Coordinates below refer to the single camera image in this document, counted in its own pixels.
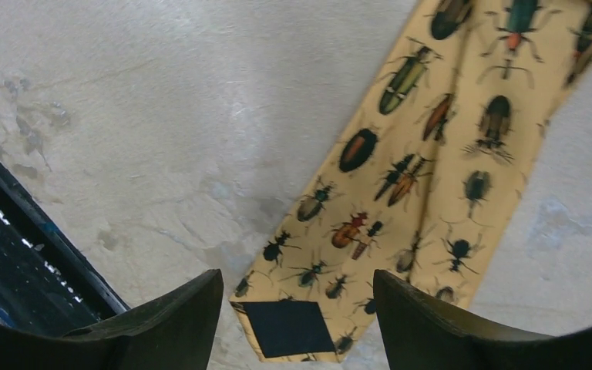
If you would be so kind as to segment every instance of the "table surface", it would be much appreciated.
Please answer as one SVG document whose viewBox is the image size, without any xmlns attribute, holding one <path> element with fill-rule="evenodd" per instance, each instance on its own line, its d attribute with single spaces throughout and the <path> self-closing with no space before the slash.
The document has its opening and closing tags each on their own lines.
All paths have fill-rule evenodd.
<svg viewBox="0 0 592 370">
<path fill-rule="evenodd" d="M 1 0 L 0 160 L 129 304 L 209 267 L 229 294 L 413 4 Z M 592 72 L 471 310 L 552 335 L 592 325 Z M 377 322 L 344 364 L 316 368 L 368 363 L 388 368 Z M 264 367 L 224 304 L 210 368 Z"/>
</svg>

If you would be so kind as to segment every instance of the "gray surface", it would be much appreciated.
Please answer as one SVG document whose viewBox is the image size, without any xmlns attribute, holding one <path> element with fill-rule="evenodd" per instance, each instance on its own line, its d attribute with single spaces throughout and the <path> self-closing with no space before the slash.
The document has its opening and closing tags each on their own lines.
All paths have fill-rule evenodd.
<svg viewBox="0 0 592 370">
<path fill-rule="evenodd" d="M 208 267 L 228 294 L 412 5 L 0 0 L 0 85 L 32 87 L 0 88 L 0 157 L 130 304 Z M 472 310 L 547 334 L 592 325 L 592 73 L 553 121 Z M 218 333 L 212 369 L 308 368 L 259 365 L 227 304 Z M 387 369 L 377 323 L 343 365 L 315 368 L 369 362 Z"/>
</svg>

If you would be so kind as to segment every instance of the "necktie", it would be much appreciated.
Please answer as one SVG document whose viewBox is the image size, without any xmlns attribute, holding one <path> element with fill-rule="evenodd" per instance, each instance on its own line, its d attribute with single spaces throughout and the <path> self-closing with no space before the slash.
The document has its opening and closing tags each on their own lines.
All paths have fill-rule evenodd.
<svg viewBox="0 0 592 370">
<path fill-rule="evenodd" d="M 468 308 L 590 65 L 592 2 L 419 1 L 230 297 L 260 360 L 343 361 L 375 319 L 376 269 Z"/>
</svg>

